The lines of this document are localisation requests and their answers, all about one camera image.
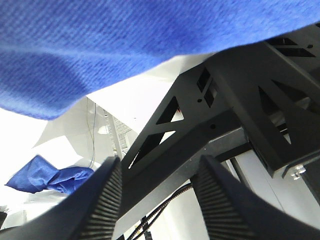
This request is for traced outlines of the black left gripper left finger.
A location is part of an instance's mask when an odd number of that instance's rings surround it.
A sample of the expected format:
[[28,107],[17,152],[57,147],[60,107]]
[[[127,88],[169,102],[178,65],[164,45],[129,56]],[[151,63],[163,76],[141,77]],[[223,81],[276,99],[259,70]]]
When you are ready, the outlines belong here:
[[109,157],[75,192],[58,205],[17,227],[2,240],[110,240],[119,219],[122,169]]

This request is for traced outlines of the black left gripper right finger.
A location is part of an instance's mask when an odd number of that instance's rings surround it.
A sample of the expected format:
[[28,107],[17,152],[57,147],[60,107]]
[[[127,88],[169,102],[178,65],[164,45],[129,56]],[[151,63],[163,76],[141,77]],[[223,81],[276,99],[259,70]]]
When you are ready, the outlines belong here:
[[211,155],[200,157],[192,187],[211,240],[318,240],[319,229],[275,208]]

